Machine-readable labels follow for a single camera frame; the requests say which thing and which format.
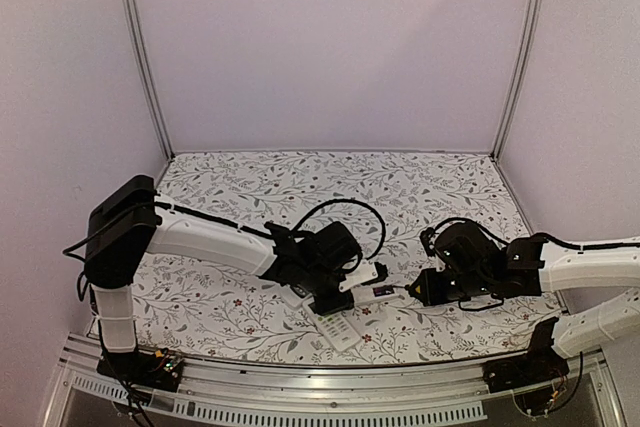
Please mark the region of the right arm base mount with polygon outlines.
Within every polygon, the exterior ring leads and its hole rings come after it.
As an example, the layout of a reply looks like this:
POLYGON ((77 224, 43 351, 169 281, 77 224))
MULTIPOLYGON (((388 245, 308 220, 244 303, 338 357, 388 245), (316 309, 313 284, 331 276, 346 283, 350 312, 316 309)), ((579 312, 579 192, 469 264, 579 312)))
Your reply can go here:
POLYGON ((516 408, 527 417, 546 416, 560 407, 566 392, 568 361, 551 348, 483 364, 490 393, 511 391, 516 408))

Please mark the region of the slim white remote control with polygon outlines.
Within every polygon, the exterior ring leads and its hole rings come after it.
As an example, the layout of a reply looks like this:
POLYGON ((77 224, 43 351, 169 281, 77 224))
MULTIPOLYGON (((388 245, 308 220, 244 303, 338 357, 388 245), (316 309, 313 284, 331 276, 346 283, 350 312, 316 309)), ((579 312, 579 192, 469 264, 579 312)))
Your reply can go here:
POLYGON ((356 307, 387 303, 400 298, 403 292, 404 289, 402 287, 393 285, 358 286, 350 291, 356 307))

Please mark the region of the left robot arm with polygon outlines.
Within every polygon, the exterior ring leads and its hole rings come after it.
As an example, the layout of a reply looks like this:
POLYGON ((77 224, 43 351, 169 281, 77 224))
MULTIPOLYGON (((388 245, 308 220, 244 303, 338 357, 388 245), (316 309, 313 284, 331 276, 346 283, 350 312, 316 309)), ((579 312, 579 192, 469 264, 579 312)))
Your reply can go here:
POLYGON ((363 252, 349 230, 333 222, 318 232, 271 222, 257 233, 232 221, 179 206, 136 175, 94 208, 88 220, 84 273, 94 293, 98 328, 111 366, 128 381, 148 373, 139 352, 131 285, 147 254, 175 255, 228 265, 300 287, 330 309, 349 304, 349 274, 363 252))

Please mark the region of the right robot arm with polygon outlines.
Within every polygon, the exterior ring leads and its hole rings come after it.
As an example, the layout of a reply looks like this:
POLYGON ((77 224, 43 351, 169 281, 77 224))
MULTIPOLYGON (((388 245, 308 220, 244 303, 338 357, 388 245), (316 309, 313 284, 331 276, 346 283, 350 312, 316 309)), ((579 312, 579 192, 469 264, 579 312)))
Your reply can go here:
POLYGON ((537 325, 530 351, 517 362, 524 382, 539 382, 554 369, 556 356, 574 357, 639 331, 636 237, 577 243, 537 232, 506 241, 476 221, 452 217, 423 230, 420 241, 438 265, 422 270, 406 291, 425 306, 464 309, 480 296, 501 305, 573 288, 623 288, 581 313, 537 325))

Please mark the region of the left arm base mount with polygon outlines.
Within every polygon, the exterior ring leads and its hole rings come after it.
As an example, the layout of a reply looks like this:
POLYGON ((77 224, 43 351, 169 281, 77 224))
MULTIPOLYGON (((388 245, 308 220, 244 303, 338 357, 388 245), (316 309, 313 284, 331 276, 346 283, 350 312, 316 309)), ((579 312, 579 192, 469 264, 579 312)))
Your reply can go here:
POLYGON ((168 349, 154 353, 140 350, 111 353, 104 350, 97 373, 134 386, 177 392, 183 369, 184 358, 168 349))

